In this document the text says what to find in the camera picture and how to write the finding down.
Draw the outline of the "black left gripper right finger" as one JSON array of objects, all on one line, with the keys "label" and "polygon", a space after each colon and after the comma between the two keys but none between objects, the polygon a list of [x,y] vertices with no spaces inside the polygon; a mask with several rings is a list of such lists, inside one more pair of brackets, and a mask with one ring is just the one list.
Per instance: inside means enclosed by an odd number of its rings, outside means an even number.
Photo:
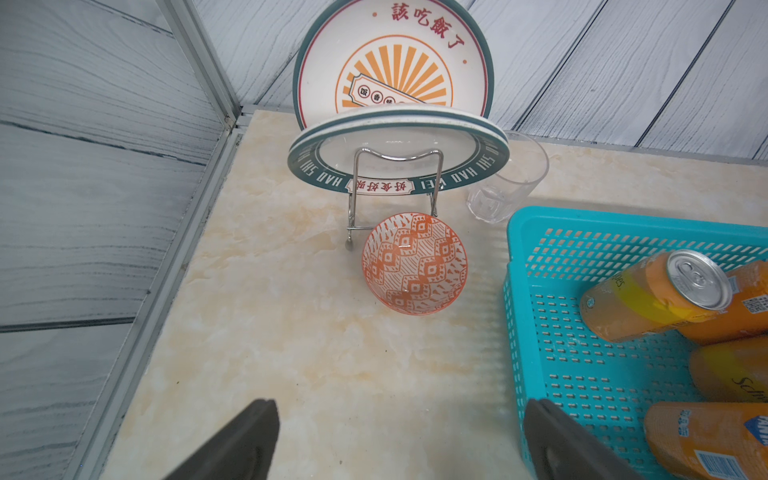
[{"label": "black left gripper right finger", "polygon": [[550,400],[527,402],[523,433],[539,480],[642,479],[624,459]]}]

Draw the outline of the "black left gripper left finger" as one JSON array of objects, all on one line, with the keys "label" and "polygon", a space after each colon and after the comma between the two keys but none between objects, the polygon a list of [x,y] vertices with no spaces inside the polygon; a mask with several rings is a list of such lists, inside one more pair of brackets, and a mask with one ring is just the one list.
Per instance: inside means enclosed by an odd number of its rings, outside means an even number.
[{"label": "black left gripper left finger", "polygon": [[279,430],[276,402],[254,400],[166,479],[266,479]]}]

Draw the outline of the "teal plastic basket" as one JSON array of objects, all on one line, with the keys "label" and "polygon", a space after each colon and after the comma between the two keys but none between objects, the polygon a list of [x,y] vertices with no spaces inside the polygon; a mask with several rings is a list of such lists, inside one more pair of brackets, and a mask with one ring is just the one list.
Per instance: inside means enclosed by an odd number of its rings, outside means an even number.
[{"label": "teal plastic basket", "polygon": [[767,256],[763,227],[532,206],[507,226],[503,288],[516,407],[547,399],[642,477],[664,479],[644,437],[647,409],[697,402],[693,344],[668,331],[610,343],[582,322],[584,292],[654,254],[691,249],[732,270]]}]

